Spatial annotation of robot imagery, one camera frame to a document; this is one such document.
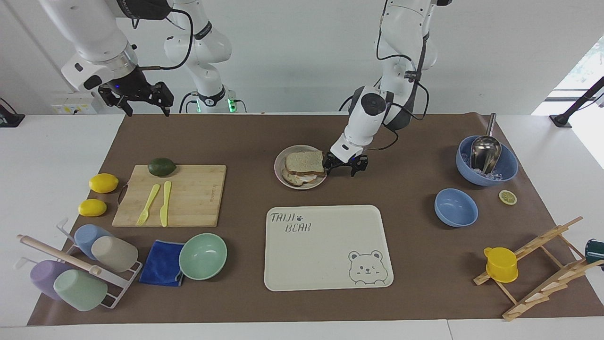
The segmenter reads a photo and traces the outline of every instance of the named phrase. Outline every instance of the yellow knife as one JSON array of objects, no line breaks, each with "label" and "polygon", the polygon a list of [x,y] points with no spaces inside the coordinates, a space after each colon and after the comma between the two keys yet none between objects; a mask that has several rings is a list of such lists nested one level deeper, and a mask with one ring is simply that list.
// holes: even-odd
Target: yellow knife
[{"label": "yellow knife", "polygon": [[147,198],[147,204],[145,204],[145,208],[143,209],[143,212],[138,217],[137,226],[142,226],[149,218],[149,207],[151,207],[151,203],[153,203],[155,196],[157,196],[157,193],[159,192],[159,188],[160,188],[159,184],[155,184],[155,185],[153,185],[153,188],[151,188],[151,193],[149,194],[149,198]]},{"label": "yellow knife", "polygon": [[159,218],[161,219],[161,226],[168,226],[168,202],[170,201],[170,191],[172,190],[172,182],[166,181],[164,183],[164,205],[159,210]]}]

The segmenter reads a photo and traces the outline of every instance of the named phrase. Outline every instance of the white plate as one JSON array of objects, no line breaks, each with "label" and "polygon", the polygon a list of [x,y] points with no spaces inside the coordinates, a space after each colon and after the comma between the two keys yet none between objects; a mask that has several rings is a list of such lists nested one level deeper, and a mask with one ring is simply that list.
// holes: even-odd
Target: white plate
[{"label": "white plate", "polygon": [[285,169],[285,157],[287,157],[289,154],[292,154],[294,152],[302,152],[302,151],[319,151],[319,149],[313,148],[312,146],[308,146],[308,145],[290,146],[287,149],[283,150],[281,153],[279,153],[279,155],[275,159],[275,165],[274,165],[275,176],[277,176],[277,179],[281,183],[283,183],[283,185],[285,185],[289,188],[292,188],[292,189],[296,189],[296,190],[312,189],[312,188],[320,185],[321,183],[323,183],[323,181],[326,178],[326,176],[317,176],[316,180],[313,183],[304,183],[302,186],[293,186],[293,185],[289,184],[288,181],[283,179],[281,172],[283,171],[283,169]]},{"label": "white plate", "polygon": [[273,208],[266,214],[269,290],[381,288],[393,281],[376,207]]}]

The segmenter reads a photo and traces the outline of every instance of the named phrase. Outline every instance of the ice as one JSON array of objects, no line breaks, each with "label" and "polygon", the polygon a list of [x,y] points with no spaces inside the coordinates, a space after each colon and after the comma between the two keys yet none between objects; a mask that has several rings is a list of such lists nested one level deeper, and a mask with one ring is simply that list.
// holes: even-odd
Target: ice
[{"label": "ice", "polygon": [[[461,159],[463,160],[463,162],[470,167],[470,156],[468,154],[461,154]],[[477,174],[481,175],[482,177],[488,179],[488,180],[492,180],[492,181],[503,181],[503,175],[493,171],[490,174],[484,174],[481,170],[479,169],[472,169],[474,172],[476,172]]]}]

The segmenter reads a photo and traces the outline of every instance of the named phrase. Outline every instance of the avocado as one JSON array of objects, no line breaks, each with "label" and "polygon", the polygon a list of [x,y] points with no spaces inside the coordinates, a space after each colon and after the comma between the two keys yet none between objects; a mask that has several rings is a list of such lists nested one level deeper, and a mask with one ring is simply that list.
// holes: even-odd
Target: avocado
[{"label": "avocado", "polygon": [[149,163],[148,169],[152,175],[164,177],[176,170],[176,164],[167,158],[156,158]]}]

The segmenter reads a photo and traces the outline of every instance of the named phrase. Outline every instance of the white table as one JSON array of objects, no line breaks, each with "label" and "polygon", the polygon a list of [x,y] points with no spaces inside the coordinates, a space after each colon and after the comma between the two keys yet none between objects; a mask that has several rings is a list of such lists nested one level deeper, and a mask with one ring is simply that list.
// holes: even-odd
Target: white table
[{"label": "white table", "polygon": [[[28,116],[19,128],[0,130],[0,325],[4,326],[0,339],[65,339],[86,334],[91,340],[170,339],[175,335],[196,339],[509,340],[595,339],[595,334],[601,334],[604,317],[20,327],[27,323],[39,292],[29,282],[28,267],[15,271],[12,266],[21,256],[33,260],[48,257],[19,244],[14,236],[27,234],[54,247],[63,245],[64,237],[54,225],[65,216],[69,225],[75,221],[76,207],[89,191],[88,179],[103,163],[122,119],[115,115]],[[604,239],[604,170],[574,132],[555,128],[546,117],[499,116],[498,121],[555,222],[585,217],[565,236],[579,249],[590,238]],[[604,273],[593,269],[587,276],[604,301]]]}]

